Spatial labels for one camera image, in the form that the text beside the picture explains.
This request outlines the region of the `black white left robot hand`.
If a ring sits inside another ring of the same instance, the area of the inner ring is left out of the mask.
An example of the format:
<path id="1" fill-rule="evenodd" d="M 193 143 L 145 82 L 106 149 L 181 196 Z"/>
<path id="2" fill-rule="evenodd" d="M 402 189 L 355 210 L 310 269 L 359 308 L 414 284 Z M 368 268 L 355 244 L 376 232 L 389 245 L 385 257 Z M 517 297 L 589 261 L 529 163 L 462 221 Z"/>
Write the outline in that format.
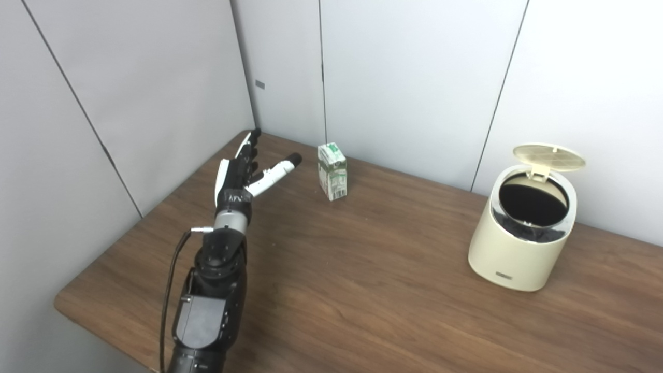
<path id="1" fill-rule="evenodd" d="M 215 212 L 230 209 L 232 203 L 251 203 L 252 198 L 277 184 L 302 162 L 300 153 L 292 153 L 270 168 L 257 172 L 257 144 L 262 131 L 255 129 L 246 135 L 235 157 L 220 161 L 215 182 Z"/>

